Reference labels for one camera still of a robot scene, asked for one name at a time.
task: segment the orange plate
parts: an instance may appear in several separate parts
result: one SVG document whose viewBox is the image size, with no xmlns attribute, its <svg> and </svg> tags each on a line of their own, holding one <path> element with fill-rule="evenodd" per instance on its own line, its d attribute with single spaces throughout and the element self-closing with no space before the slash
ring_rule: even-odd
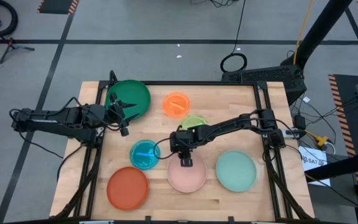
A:
<svg viewBox="0 0 358 224">
<path fill-rule="evenodd" d="M 107 184 L 107 198 L 121 210 L 139 208 L 149 194 L 149 181 L 144 173 L 135 167 L 124 167 L 110 177 Z"/>
<path fill-rule="evenodd" d="M 162 109 L 173 118 L 180 118 L 189 112 L 190 100 L 183 93 L 170 93 L 162 101 Z"/>
</svg>

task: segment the yellow cable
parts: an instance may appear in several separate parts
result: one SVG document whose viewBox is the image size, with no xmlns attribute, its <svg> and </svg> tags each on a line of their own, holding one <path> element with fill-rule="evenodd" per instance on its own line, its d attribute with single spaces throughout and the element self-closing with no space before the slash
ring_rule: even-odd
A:
<svg viewBox="0 0 358 224">
<path fill-rule="evenodd" d="M 306 13 L 305 19 L 303 20 L 302 29 L 301 29 L 301 32 L 299 33 L 298 40 L 296 41 L 295 53 L 293 54 L 293 64 L 294 65 L 296 64 L 296 55 L 298 54 L 299 41 L 302 38 L 302 34 L 303 34 L 304 29 L 305 29 L 306 22 L 307 22 L 307 20 L 309 18 L 310 11 L 311 11 L 311 5 L 313 5 L 313 2 L 314 2 L 314 0 L 310 0 L 308 12 Z"/>
<path fill-rule="evenodd" d="M 311 133 L 310 131 L 305 130 L 305 132 L 306 132 L 307 134 L 311 135 L 312 137 L 316 138 L 316 135 L 313 134 L 313 133 Z"/>
</svg>

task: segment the mint green plate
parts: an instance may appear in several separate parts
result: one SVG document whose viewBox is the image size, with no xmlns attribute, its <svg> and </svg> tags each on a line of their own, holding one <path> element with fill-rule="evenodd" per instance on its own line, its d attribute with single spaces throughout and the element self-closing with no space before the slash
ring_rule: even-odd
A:
<svg viewBox="0 0 358 224">
<path fill-rule="evenodd" d="M 233 192 L 250 189 L 257 177 L 254 161 L 242 151 L 227 151 L 216 163 L 216 175 L 220 183 Z"/>
<path fill-rule="evenodd" d="M 149 109 L 151 97 L 147 86 L 136 80 L 124 80 L 113 85 L 106 95 L 105 106 L 108 109 L 110 105 L 110 94 L 116 92 L 118 100 L 124 103 L 134 103 L 136 106 L 124 108 L 124 118 L 129 118 L 135 114 L 139 118 Z"/>
</svg>

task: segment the teal plate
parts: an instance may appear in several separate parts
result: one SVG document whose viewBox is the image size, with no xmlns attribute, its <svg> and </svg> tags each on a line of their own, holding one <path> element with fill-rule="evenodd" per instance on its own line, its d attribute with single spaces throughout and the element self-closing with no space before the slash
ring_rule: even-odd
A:
<svg viewBox="0 0 358 224">
<path fill-rule="evenodd" d="M 151 140 L 141 140 L 134 144 L 129 153 L 132 165 L 134 167 L 147 170 L 153 168 L 157 163 L 158 159 L 153 153 L 155 142 Z M 160 148 L 155 148 L 155 154 L 160 157 Z"/>
<path fill-rule="evenodd" d="M 216 175 L 220 183 L 233 192 L 250 189 L 256 181 L 254 161 L 242 151 L 227 151 L 216 163 Z"/>
</svg>

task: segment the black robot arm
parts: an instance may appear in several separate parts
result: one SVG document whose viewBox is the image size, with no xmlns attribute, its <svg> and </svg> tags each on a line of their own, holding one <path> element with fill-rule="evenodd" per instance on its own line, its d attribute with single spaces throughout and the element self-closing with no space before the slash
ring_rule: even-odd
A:
<svg viewBox="0 0 358 224">
<path fill-rule="evenodd" d="M 187 130 L 180 128 L 170 134 L 170 149 L 171 152 L 178 153 L 182 167 L 193 166 L 190 153 L 193 149 L 204 146 L 218 136 L 238 130 L 251 130 L 264 135 L 272 147 L 285 147 L 283 133 L 277 128 L 274 112 L 270 109 L 255 110 L 214 125 L 203 124 Z"/>
<path fill-rule="evenodd" d="M 129 133 L 126 127 L 129 121 L 137 116 L 135 114 L 124 119 L 123 109 L 135 105 L 117 100 L 116 94 L 110 95 L 111 103 L 108 110 L 102 105 L 81 105 L 76 98 L 70 101 L 72 100 L 76 100 L 79 106 L 64 106 L 58 111 L 12 109 L 9 112 L 13 119 L 12 128 L 18 132 L 45 131 L 76 138 L 79 142 L 91 143 L 95 139 L 97 128 L 120 131 L 122 136 L 127 136 Z"/>
</svg>

